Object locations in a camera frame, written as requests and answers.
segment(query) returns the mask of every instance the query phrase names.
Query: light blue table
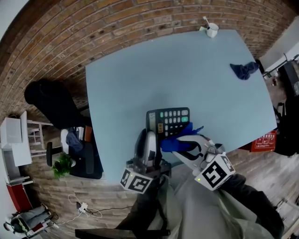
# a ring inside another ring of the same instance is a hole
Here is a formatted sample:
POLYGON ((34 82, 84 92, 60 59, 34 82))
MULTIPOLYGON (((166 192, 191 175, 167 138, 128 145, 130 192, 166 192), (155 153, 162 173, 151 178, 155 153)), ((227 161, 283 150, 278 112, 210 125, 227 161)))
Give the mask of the light blue table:
POLYGON ((89 64, 88 101, 107 180, 119 182, 149 110, 189 107, 194 127, 204 125, 202 133, 227 152, 276 128, 260 71, 243 81, 229 66, 253 60, 236 31, 220 30, 214 39, 205 32, 160 37, 89 64))

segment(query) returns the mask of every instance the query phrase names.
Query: person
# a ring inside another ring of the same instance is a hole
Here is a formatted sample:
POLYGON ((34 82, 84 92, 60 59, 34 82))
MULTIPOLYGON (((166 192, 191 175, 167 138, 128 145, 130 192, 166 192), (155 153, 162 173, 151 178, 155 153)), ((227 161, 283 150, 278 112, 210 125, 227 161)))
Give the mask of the person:
POLYGON ((284 224, 280 215, 267 196, 246 185, 246 178, 240 174, 232 175, 215 191, 196 182, 184 164, 174 167, 171 178, 164 176, 164 180, 153 180, 144 194, 138 194, 130 213, 116 229, 139 234, 160 230, 164 217, 171 232, 168 239, 282 237, 284 224))
POLYGON ((52 215, 48 207, 41 204, 40 207, 28 212, 15 213, 5 218, 3 224, 5 230, 11 231, 17 237, 26 237, 26 232, 36 227, 39 223, 51 219, 52 215))

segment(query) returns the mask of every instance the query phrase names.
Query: dark blue cloth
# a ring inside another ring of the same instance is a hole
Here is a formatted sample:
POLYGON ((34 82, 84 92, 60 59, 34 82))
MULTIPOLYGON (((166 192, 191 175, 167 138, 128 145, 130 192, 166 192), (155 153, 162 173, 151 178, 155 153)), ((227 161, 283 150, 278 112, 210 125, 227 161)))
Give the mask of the dark blue cloth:
POLYGON ((234 73, 239 79, 248 80, 250 74, 256 72, 260 66, 256 62, 250 62, 245 66, 230 64, 230 67, 233 69, 234 73))
POLYGON ((165 140, 162 140, 160 147, 163 152, 191 151, 193 150, 194 145, 190 145, 188 143, 184 143, 183 141, 179 141, 177 140, 177 138, 185 135, 196 135, 202 129, 203 126, 196 130, 193 130, 193 123, 190 122, 181 133, 166 138, 165 140))
POLYGON ((76 134, 76 128, 69 128, 68 131, 69 132, 65 139, 67 145, 72 147, 75 152, 79 152, 83 149, 83 144, 76 134))

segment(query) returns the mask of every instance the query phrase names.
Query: potted plant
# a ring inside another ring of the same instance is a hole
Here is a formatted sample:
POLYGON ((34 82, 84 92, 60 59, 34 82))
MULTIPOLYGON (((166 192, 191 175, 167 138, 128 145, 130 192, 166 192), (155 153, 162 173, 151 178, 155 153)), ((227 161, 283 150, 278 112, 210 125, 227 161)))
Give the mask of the potted plant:
POLYGON ((59 157, 59 160, 56 161, 52 167, 55 178, 60 178, 65 176, 65 174, 69 174, 71 171, 71 167, 74 167, 76 161, 74 161, 69 155, 62 153, 59 157))

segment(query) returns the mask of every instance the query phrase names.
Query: red object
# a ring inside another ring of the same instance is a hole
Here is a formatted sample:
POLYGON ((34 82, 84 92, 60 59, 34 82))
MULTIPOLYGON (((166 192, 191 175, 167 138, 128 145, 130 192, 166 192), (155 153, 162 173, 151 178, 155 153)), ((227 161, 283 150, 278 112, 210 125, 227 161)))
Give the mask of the red object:
POLYGON ((250 152, 274 151, 276 145, 276 130, 263 135, 262 137, 244 145, 240 149, 249 150, 250 152))
POLYGON ((32 209, 31 203, 22 184, 14 186, 7 185, 7 189, 18 212, 26 212, 32 209))
POLYGON ((84 141, 90 142, 92 140, 92 132, 93 132, 93 128, 92 127, 85 126, 84 141))
POLYGON ((32 230, 36 232, 37 230, 41 229, 43 225, 41 223, 37 224, 32 230))

